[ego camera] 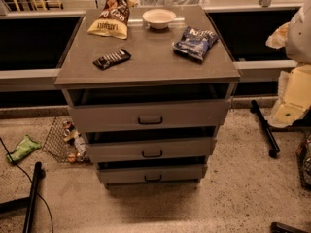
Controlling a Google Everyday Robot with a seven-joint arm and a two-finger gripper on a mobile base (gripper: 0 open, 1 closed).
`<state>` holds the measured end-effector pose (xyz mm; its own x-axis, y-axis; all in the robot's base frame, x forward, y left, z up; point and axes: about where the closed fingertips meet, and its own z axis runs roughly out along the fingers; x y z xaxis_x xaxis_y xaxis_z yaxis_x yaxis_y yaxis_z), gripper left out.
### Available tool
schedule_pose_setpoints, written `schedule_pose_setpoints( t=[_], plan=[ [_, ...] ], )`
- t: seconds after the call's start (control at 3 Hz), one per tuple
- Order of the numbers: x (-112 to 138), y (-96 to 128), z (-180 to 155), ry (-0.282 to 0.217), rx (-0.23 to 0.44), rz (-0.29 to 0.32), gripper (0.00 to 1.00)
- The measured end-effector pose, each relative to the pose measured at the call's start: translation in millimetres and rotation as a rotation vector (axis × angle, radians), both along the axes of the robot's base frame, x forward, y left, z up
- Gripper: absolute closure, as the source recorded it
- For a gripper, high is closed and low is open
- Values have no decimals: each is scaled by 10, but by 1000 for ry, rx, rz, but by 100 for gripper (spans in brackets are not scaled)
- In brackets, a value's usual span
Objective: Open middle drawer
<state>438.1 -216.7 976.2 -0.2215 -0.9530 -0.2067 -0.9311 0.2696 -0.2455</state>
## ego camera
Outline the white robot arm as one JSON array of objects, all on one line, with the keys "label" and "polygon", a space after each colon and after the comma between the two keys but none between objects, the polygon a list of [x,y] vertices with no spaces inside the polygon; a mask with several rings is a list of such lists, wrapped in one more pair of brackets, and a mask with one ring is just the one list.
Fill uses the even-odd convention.
[{"label": "white robot arm", "polygon": [[278,80],[278,99],[268,123],[285,128],[303,119],[311,108],[311,0],[306,0],[290,22],[284,23],[265,43],[274,49],[285,48],[287,58],[296,62],[282,71]]}]

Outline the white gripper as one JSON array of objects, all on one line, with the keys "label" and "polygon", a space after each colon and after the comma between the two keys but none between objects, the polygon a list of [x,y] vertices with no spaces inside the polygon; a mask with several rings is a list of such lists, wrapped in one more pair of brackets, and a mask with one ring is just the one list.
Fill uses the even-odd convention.
[{"label": "white gripper", "polygon": [[268,123],[285,128],[303,119],[311,108],[311,65],[299,65],[290,72],[282,71],[278,80],[278,99]]}]

